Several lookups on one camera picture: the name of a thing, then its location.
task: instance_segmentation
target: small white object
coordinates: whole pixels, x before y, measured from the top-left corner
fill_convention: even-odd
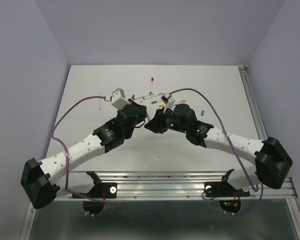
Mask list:
[[[257,170],[255,165],[248,166],[245,168],[245,170],[247,171],[253,185],[261,184],[260,180],[258,179],[258,176],[255,174]],[[227,183],[230,184],[236,190],[250,186],[250,183],[244,171],[241,168],[235,169],[233,172],[230,173]]]
[[[170,93],[165,93],[161,96],[162,101],[165,104],[163,113],[165,113],[167,111],[167,109],[171,109],[173,108],[173,106],[175,105],[176,100],[170,95]]]
[[[116,187],[112,186],[110,187],[110,193],[115,194],[117,192]]]
[[[112,92],[111,105],[116,109],[123,109],[125,105],[129,105],[130,102],[125,98],[125,92],[121,88],[117,88]]]
[[[62,176],[59,181],[56,182],[56,185],[61,189],[56,192],[57,197],[67,196],[69,192],[65,190],[66,176]],[[76,193],[86,194],[95,186],[92,178],[81,172],[70,172],[69,173],[69,182],[68,188]]]

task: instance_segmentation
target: white tabletop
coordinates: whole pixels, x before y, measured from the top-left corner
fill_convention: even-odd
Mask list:
[[[257,139],[257,131],[237,66],[194,65],[72,65],[62,96],[57,120],[78,100],[88,96],[110,95],[116,88],[124,89],[126,98],[133,94],[171,92],[195,88],[213,104],[229,133]],[[221,128],[209,105],[195,92],[174,94],[176,100],[187,100],[197,118]],[[148,113],[154,116],[158,104],[154,98],[145,101]],[[68,147],[78,143],[94,129],[117,115],[109,102],[91,99],[78,105],[60,124],[55,136]],[[61,152],[61,145],[51,140],[47,157]],[[218,150],[205,149],[189,143],[185,134],[168,131],[154,134],[145,128],[135,129],[131,139],[112,151],[93,158],[78,171],[227,171],[239,168],[236,158]]]

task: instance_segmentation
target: white wall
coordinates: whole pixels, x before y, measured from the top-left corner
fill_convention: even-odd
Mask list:
[[[300,0],[287,0],[248,68],[267,133],[278,138],[291,169],[300,206]]]
[[[0,240],[18,239],[25,161],[43,158],[69,66],[33,0],[0,0]]]
[[[284,0],[35,0],[71,64],[241,65]]]

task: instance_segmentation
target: purple cable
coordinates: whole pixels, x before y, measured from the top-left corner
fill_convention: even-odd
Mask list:
[[[178,93],[178,92],[181,92],[181,91],[194,91],[194,92],[196,92],[197,94],[199,94],[201,97],[203,97],[204,100],[205,100],[205,101],[209,104],[209,106],[211,107],[211,109],[212,109],[212,111],[214,112],[216,118],[219,120],[219,123],[220,123],[220,125],[221,125],[221,128],[222,128],[222,131],[223,131],[224,135],[226,135],[226,136],[228,135],[228,134],[227,134],[227,131],[226,131],[226,129],[225,129],[224,123],[222,122],[221,118],[219,117],[219,115],[218,115],[216,109],[215,109],[214,106],[211,104],[211,102],[210,102],[210,101],[209,101],[209,100],[208,100],[201,92],[199,92],[198,90],[195,90],[195,89],[193,89],[193,88],[181,88],[181,89],[178,89],[178,90],[175,90],[175,91],[170,92],[170,95],[175,94],[175,93]],[[247,172],[247,170],[246,170],[244,164],[242,163],[242,161],[241,161],[241,159],[240,159],[240,157],[239,157],[239,155],[238,155],[238,153],[237,153],[237,151],[236,151],[236,149],[235,149],[235,146],[233,145],[232,141],[230,140],[230,137],[227,137],[227,140],[228,140],[229,145],[230,145],[230,147],[231,147],[231,149],[232,149],[232,151],[233,151],[233,153],[234,153],[236,159],[238,160],[238,162],[239,162],[239,164],[240,164],[240,166],[241,166],[241,168],[242,168],[242,170],[243,170],[243,172],[244,172],[244,174],[245,174],[245,176],[246,176],[246,178],[247,178],[247,180],[248,180],[250,186],[252,187],[253,191],[258,192],[259,187],[258,187],[258,186],[255,187],[255,186],[254,186],[254,184],[253,184],[251,178],[249,177],[249,174],[248,174],[248,172]]]
[[[101,215],[95,215],[95,217],[104,217],[104,216],[108,216],[110,214],[113,214],[115,213],[116,211],[118,211],[119,209],[119,205],[116,203],[116,202],[113,202],[113,201],[104,201],[104,200],[99,200],[99,199],[95,199],[95,198],[91,198],[91,197],[88,197],[88,196],[84,196],[80,193],[77,193],[75,191],[72,191],[72,190],[69,190],[68,189],[68,184],[69,184],[69,172],[70,172],[70,159],[69,159],[69,151],[68,151],[68,148],[66,146],[66,144],[59,138],[55,137],[54,134],[55,134],[55,131],[58,127],[58,125],[61,123],[61,121],[68,115],[68,113],[71,112],[71,110],[73,110],[78,104],[82,103],[83,101],[85,100],[89,100],[89,99],[106,99],[105,96],[89,96],[89,97],[85,97],[83,99],[81,99],[80,101],[78,101],[76,104],[74,104],[72,107],[69,108],[68,111],[65,112],[65,114],[59,119],[59,121],[54,125],[53,127],[53,130],[52,130],[52,134],[51,134],[51,138],[53,140],[56,140],[57,142],[59,142],[63,149],[64,149],[64,152],[65,152],[65,187],[64,189],[74,195],[77,195],[79,196],[80,198],[83,198],[83,199],[87,199],[87,200],[91,200],[91,201],[94,201],[94,202],[97,202],[97,203],[104,203],[104,204],[113,204],[113,205],[116,205],[116,208],[115,210],[109,212],[109,213],[105,213],[105,214],[101,214]]]
[[[255,210],[258,207],[258,205],[261,203],[261,199],[262,199],[263,195],[264,195],[264,185],[261,184],[260,197],[259,197],[258,201],[256,202],[256,204],[253,207],[251,207],[249,210],[243,211],[243,212],[238,212],[238,213],[235,213],[234,215],[235,216],[245,215],[245,214],[248,214],[248,213],[252,212],[253,210]]]

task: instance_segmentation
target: purple wire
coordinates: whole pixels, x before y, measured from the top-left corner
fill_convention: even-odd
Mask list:
[[[225,136],[228,135],[228,134],[227,134],[227,131],[226,131],[226,129],[225,129],[224,123],[222,122],[221,118],[219,117],[219,115],[218,115],[216,109],[215,109],[214,106],[211,104],[211,102],[210,102],[210,101],[209,101],[209,100],[208,100],[201,92],[199,92],[198,90],[195,90],[195,89],[193,89],[193,88],[181,88],[181,89],[177,89],[177,90],[175,90],[175,91],[170,92],[170,95],[175,94],[175,93],[178,93],[178,92],[181,92],[181,91],[194,91],[194,92],[196,92],[197,94],[199,94],[201,97],[203,97],[204,100],[205,100],[205,101],[209,104],[209,106],[211,107],[211,109],[212,109],[212,111],[214,112],[216,118],[219,120],[219,123],[220,123],[220,125],[221,125],[221,128],[222,128],[222,131],[223,131],[224,135],[225,135]],[[243,170],[243,172],[244,172],[244,174],[245,174],[245,176],[246,176],[246,178],[247,178],[247,180],[248,180],[250,186],[252,187],[253,191],[258,192],[259,187],[258,187],[258,186],[255,187],[255,186],[254,186],[254,184],[253,184],[251,178],[249,177],[249,174],[248,174],[248,172],[247,172],[247,170],[246,170],[244,164],[242,163],[242,161],[241,161],[241,159],[240,159],[240,157],[239,157],[239,155],[238,155],[238,153],[237,153],[237,151],[236,151],[236,149],[235,149],[235,146],[233,145],[232,141],[230,140],[230,137],[227,137],[227,140],[228,140],[229,145],[230,145],[230,147],[231,147],[231,149],[232,149],[232,151],[233,151],[233,153],[234,153],[236,159],[238,160],[238,162],[239,162],[239,164],[240,164],[240,166],[241,166],[241,168],[242,168],[242,170]]]
[[[91,197],[84,196],[84,195],[82,195],[80,193],[77,193],[75,191],[72,191],[72,190],[68,189],[68,185],[69,185],[69,172],[70,172],[69,151],[68,151],[68,148],[67,148],[66,144],[61,139],[59,139],[59,138],[57,138],[57,137],[54,136],[55,131],[56,131],[58,125],[68,115],[68,113],[70,113],[71,110],[73,110],[78,104],[82,103],[85,100],[89,100],[89,99],[104,99],[105,100],[106,97],[105,96],[89,96],[89,97],[85,97],[85,98],[81,99],[80,101],[78,101],[76,104],[74,104],[72,107],[70,107],[69,110],[66,111],[65,114],[54,125],[53,130],[52,130],[52,134],[51,134],[51,138],[53,140],[56,140],[57,142],[59,142],[62,145],[62,147],[64,149],[64,152],[65,152],[65,187],[64,187],[64,189],[66,191],[74,194],[74,195],[79,196],[80,198],[83,198],[83,199],[91,200],[91,201],[94,201],[94,202],[97,202],[97,203],[104,203],[104,204],[113,204],[113,205],[116,205],[115,210],[113,210],[111,212],[108,212],[108,213],[105,213],[105,214],[99,214],[99,215],[95,215],[94,216],[94,217],[104,217],[104,216],[108,216],[108,215],[113,214],[116,211],[118,211],[119,205],[116,202],[113,202],[113,201],[106,201],[106,200],[99,200],[99,199],[91,198]]]
[[[235,216],[245,215],[245,214],[248,214],[248,213],[252,212],[253,210],[255,210],[261,203],[261,199],[262,199],[263,195],[264,195],[264,185],[261,184],[261,193],[260,193],[260,197],[259,197],[258,201],[256,202],[256,204],[253,207],[251,207],[249,210],[243,211],[243,212],[238,212],[238,213],[235,213],[234,215]]]

